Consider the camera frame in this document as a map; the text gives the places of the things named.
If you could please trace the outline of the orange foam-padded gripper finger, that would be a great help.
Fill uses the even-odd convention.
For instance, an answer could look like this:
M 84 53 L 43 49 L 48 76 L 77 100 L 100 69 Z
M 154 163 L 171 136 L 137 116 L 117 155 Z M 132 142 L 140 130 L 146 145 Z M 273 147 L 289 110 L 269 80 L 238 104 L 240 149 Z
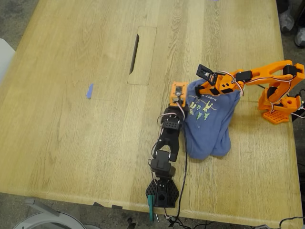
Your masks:
M 202 81 L 202 80 L 198 80 L 195 82 L 195 87 L 196 86 L 203 86 L 205 88 L 215 88 L 214 86 L 210 85 L 207 81 Z
M 211 95 L 211 96 L 218 96 L 219 91 L 215 88 L 205 88 L 203 86 L 196 86 L 195 87 L 195 94 L 197 97 L 201 97 L 203 95 Z

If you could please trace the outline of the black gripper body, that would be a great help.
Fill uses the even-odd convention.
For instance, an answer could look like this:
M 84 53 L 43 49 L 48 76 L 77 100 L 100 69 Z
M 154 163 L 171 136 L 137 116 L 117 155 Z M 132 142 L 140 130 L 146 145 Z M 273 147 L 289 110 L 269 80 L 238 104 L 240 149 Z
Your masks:
M 186 108 L 181 106 L 168 106 L 163 114 L 172 115 L 178 117 L 181 121 L 184 121 L 186 119 Z

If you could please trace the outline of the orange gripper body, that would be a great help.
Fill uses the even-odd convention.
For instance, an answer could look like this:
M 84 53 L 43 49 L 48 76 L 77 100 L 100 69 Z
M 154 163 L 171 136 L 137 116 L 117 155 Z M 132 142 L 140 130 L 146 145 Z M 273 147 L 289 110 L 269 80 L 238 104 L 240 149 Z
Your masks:
M 229 94 L 239 90 L 244 95 L 245 83 L 252 79 L 252 71 L 236 71 L 228 73 L 216 71 L 213 73 L 213 95 Z

